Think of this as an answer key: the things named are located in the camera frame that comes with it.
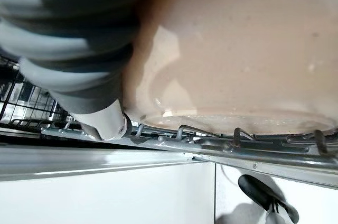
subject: white surface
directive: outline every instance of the white surface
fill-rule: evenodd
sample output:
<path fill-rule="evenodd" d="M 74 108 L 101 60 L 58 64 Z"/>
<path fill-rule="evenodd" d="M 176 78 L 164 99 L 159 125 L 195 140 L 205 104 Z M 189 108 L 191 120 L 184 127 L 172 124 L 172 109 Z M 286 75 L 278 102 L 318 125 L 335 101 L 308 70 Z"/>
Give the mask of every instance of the white surface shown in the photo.
<path fill-rule="evenodd" d="M 122 114 L 119 100 L 105 109 L 90 114 L 74 114 L 72 116 L 82 123 L 90 125 L 98 131 L 102 139 L 121 138 L 127 130 L 127 122 Z"/>
<path fill-rule="evenodd" d="M 214 164 L 0 182 L 1 223 L 212 224 Z"/>
<path fill-rule="evenodd" d="M 264 224 L 265 212 L 253 203 L 238 187 L 242 174 L 250 174 L 271 188 L 282 192 L 286 200 L 299 213 L 298 224 L 336 224 L 338 190 L 271 178 L 233 167 L 217 165 L 216 175 L 216 224 Z"/>

